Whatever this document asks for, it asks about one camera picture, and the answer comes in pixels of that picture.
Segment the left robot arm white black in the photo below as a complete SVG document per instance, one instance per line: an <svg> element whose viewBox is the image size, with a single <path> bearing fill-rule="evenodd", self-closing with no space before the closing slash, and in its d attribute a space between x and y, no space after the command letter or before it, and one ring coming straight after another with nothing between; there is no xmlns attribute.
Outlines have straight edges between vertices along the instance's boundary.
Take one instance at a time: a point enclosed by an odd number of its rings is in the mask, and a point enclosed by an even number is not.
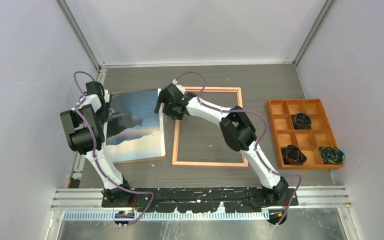
<svg viewBox="0 0 384 240"><path fill-rule="evenodd" d="M128 207L134 200L130 185L105 152L110 95L101 83L90 81L75 107L60 113L69 148L84 156L103 183L103 199Z"/></svg>

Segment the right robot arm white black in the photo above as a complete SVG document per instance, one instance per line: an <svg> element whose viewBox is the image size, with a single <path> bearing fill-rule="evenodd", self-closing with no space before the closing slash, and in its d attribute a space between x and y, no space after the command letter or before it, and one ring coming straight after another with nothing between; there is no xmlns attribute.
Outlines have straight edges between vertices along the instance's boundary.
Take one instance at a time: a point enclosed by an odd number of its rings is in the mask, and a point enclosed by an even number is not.
<svg viewBox="0 0 384 240"><path fill-rule="evenodd" d="M265 156L256 129L242 107L222 107L187 92L180 84L170 83L158 94L154 112L162 112L174 120L194 116L220 127L226 145L245 157L257 174L267 202L279 205L285 200L289 184Z"/></svg>

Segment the pink wooden picture frame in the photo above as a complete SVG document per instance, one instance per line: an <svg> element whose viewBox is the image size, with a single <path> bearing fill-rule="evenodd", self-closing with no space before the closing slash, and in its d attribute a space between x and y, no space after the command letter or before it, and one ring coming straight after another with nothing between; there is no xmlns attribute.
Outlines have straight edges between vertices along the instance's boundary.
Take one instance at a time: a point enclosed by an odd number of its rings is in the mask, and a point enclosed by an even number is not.
<svg viewBox="0 0 384 240"><path fill-rule="evenodd" d="M242 154L242 162L203 162L203 161L181 161L178 159L180 120L175 121L174 142L172 149L172 164L178 166L197 166L197 167L247 167L248 157L246 151L257 137L255 127L251 123L244 110L242 109L242 90L239 87L206 87L201 89L197 86L187 86L187 92L190 93L236 93L237 106L232 109L217 106L205 102L204 100L195 102L190 101L189 106L194 107L195 116L208 120L220 127L223 139L227 146L235 152Z"/></svg>

